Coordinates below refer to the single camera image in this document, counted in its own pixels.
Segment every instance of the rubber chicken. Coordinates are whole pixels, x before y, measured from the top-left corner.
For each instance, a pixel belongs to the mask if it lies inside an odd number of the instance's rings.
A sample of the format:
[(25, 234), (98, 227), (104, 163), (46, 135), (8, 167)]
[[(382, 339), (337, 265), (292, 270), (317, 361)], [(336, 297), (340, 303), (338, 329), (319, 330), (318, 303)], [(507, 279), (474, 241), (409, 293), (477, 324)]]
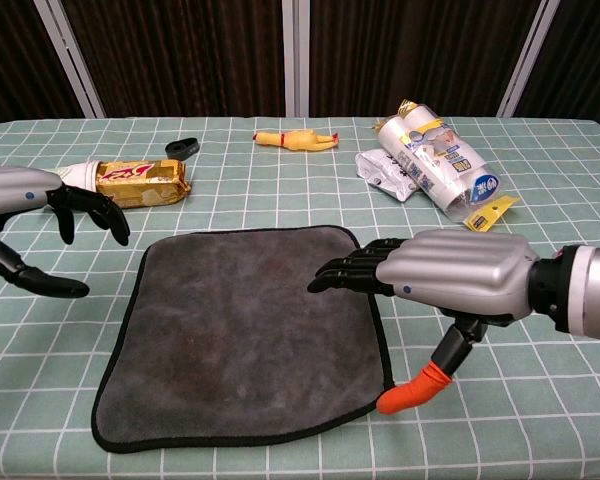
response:
[(338, 145), (338, 134), (316, 135), (313, 130), (294, 130), (292, 132), (257, 132), (253, 139), (258, 145), (273, 145), (289, 150), (309, 150), (317, 152)]

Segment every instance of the silver robotic hand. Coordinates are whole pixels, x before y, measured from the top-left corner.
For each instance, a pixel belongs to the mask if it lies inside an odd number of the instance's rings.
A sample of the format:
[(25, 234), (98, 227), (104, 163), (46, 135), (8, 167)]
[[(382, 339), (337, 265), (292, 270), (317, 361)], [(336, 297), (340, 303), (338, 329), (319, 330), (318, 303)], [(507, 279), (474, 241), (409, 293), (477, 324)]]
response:
[(455, 318), (420, 375), (380, 397), (383, 413), (441, 391), (487, 325), (507, 326), (535, 310), (559, 331), (600, 339), (600, 248), (569, 246), (540, 259), (519, 235), (425, 231), (411, 240), (375, 240), (331, 260), (308, 290), (327, 288), (397, 295)]
[[(54, 173), (23, 167), (0, 167), (0, 232), (11, 217), (49, 205), (58, 218), (62, 239), (71, 244), (74, 220), (71, 210), (89, 214), (102, 229), (110, 229), (121, 245), (129, 242), (129, 226), (122, 210), (102, 194), (70, 187)], [(0, 275), (17, 287), (49, 297), (78, 298), (89, 287), (69, 278), (47, 275), (26, 265), (20, 255), (0, 241)]]

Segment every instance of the blue label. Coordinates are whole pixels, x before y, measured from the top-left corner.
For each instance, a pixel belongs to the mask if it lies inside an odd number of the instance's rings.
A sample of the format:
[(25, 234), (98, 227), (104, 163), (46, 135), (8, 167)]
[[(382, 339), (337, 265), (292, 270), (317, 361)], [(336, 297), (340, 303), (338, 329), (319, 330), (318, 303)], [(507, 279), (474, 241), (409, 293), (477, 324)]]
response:
[(471, 192), (471, 203), (482, 202), (489, 198), (498, 188), (498, 179), (493, 175), (482, 175), (476, 179)]

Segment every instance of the dark curtain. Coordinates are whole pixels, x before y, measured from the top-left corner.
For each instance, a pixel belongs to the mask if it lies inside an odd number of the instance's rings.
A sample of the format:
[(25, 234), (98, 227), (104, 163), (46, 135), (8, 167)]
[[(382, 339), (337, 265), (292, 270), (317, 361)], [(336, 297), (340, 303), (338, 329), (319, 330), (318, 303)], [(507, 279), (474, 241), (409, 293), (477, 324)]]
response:
[(313, 116), (494, 116), (539, 0), (311, 2)]
[(0, 0), (0, 123), (82, 117), (31, 0)]
[(107, 114), (284, 115), (280, 0), (63, 0)]
[(600, 123), (600, 0), (560, 2), (516, 115)]

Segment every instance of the green checkered tablecloth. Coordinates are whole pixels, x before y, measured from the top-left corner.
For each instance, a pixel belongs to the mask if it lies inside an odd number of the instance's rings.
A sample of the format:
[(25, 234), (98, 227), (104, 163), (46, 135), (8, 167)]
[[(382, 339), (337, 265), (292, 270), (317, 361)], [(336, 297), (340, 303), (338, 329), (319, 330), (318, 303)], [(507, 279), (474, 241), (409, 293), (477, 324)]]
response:
[[(117, 245), (83, 214), (63, 244), (38, 210), (0, 235), (25, 260), (84, 280), (80, 300), (36, 297), (0, 279), (0, 477), (412, 479), (600, 477), (600, 341), (556, 333), (530, 317), (491, 327), (438, 398), (386, 417), (372, 413), (321, 435), (258, 448), (112, 455), (93, 441), (90, 412), (143, 250), (185, 232), (336, 224), (361, 243), (453, 227), (422, 194), (406, 204), (356, 177), (356, 152), (375, 148), (376, 119), (136, 118), (0, 125), (0, 164), (51, 168), (163, 158), (195, 136), (193, 192), (184, 202), (127, 210)], [(600, 126), (539, 119), (449, 118), (522, 198), (495, 231), (522, 233), (541, 255), (600, 246)], [(255, 129), (338, 132), (338, 149), (294, 153), (254, 145)], [(378, 298), (394, 377), (423, 366), (450, 319)]]

